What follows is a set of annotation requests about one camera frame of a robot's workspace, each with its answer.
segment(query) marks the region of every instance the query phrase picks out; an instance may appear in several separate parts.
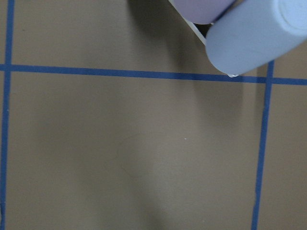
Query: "purple cylinder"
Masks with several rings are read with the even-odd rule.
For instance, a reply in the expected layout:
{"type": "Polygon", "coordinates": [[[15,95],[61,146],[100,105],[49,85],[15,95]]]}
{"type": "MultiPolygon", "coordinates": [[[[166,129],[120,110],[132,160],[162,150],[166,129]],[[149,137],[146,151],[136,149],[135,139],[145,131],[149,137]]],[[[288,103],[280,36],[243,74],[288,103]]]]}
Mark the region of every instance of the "purple cylinder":
{"type": "Polygon", "coordinates": [[[174,0],[174,5],[188,21],[210,24],[233,2],[234,0],[174,0]]]}

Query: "tan floor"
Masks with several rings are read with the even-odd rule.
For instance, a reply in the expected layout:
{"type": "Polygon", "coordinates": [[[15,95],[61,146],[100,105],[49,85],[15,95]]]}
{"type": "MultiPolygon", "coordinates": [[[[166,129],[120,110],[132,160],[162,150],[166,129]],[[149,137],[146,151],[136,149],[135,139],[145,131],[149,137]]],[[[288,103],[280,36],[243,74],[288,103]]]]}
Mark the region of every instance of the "tan floor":
{"type": "MultiPolygon", "coordinates": [[[[166,0],[19,0],[14,19],[13,64],[221,74],[166,0]]],[[[275,76],[306,78],[306,47],[275,76]]],[[[13,72],[6,230],[250,229],[264,90],[13,72]]],[[[273,85],[259,230],[306,229],[306,95],[273,85]]]]}

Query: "cylindrical object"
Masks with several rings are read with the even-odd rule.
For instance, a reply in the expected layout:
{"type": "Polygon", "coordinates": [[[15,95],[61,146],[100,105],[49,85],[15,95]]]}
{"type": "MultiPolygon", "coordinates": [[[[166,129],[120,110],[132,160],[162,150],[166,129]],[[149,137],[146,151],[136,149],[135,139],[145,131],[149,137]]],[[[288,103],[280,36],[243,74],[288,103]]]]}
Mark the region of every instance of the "cylindrical object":
{"type": "Polygon", "coordinates": [[[188,21],[210,24],[233,2],[234,0],[174,0],[174,5],[188,21]]]}
{"type": "Polygon", "coordinates": [[[221,72],[242,74],[307,39],[307,0],[245,0],[207,33],[209,60],[221,72]]]}

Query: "vertical blue line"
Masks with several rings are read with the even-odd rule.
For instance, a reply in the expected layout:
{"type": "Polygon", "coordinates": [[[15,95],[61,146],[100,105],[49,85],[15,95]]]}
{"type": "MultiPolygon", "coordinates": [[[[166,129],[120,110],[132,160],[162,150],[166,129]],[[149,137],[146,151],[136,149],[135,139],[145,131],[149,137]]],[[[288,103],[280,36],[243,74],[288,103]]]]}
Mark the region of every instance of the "vertical blue line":
{"type": "Polygon", "coordinates": [[[253,209],[253,217],[251,229],[257,230],[259,210],[260,210],[260,200],[261,200],[261,188],[262,188],[262,178],[263,178],[263,168],[264,168],[264,158],[265,158],[265,147],[267,141],[268,132],[268,121],[270,112],[270,102],[271,102],[271,92],[272,92],[272,79],[274,73],[274,61],[271,61],[268,66],[267,81],[264,95],[264,109],[262,115],[262,125],[261,125],[261,136],[260,136],[260,147],[258,156],[258,166],[257,166],[257,177],[256,177],[256,200],[253,209]]]}
{"type": "Polygon", "coordinates": [[[8,156],[8,134],[9,134],[9,108],[11,90],[11,65],[12,65],[12,43],[13,43],[13,19],[14,19],[14,0],[8,0],[7,22],[6,22],[6,45],[5,45],[5,64],[4,64],[4,89],[3,89],[3,109],[2,109],[2,140],[1,140],[1,191],[0,208],[1,223],[0,230],[5,229],[5,208],[6,208],[6,172],[8,156]]]}

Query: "blue line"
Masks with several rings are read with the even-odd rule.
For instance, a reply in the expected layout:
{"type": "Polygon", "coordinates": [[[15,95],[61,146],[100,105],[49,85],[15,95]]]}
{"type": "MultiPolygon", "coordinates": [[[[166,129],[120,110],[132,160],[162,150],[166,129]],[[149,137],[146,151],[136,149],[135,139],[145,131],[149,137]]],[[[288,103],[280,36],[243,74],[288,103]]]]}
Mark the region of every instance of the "blue line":
{"type": "Polygon", "coordinates": [[[133,71],[133,70],[117,70],[117,69],[89,69],[89,68],[27,66],[27,65],[12,65],[12,71],[153,78],[153,79],[227,81],[227,82],[245,82],[245,83],[265,83],[266,81],[265,77],[252,77],[252,76],[240,76],[236,78],[230,78],[226,75],[213,75],[213,74],[133,71]]]}
{"type": "Polygon", "coordinates": [[[252,225],[251,225],[252,230],[257,230],[257,228],[258,228],[261,188],[262,188],[262,178],[263,178],[263,167],[264,167],[265,147],[266,147],[267,132],[268,132],[268,121],[269,121],[269,112],[270,112],[273,73],[274,73],[274,61],[271,61],[268,65],[267,82],[266,82],[265,96],[264,96],[264,109],[263,109],[263,115],[262,115],[260,147],[259,147],[257,177],[256,177],[256,189],[255,189],[256,200],[255,200],[255,206],[254,206],[254,209],[253,209],[253,217],[252,217],[252,225]]]}
{"type": "Polygon", "coordinates": [[[7,24],[6,24],[6,46],[4,65],[4,89],[3,89],[3,110],[2,110],[2,140],[1,140],[1,171],[0,171],[0,208],[1,223],[0,230],[5,229],[5,208],[6,208],[6,173],[8,156],[9,136],[9,108],[11,90],[11,64],[12,64],[12,43],[13,43],[13,20],[14,0],[8,0],[7,24]]]}
{"type": "Polygon", "coordinates": [[[280,84],[280,85],[307,85],[307,79],[273,78],[273,84],[280,84]]]}

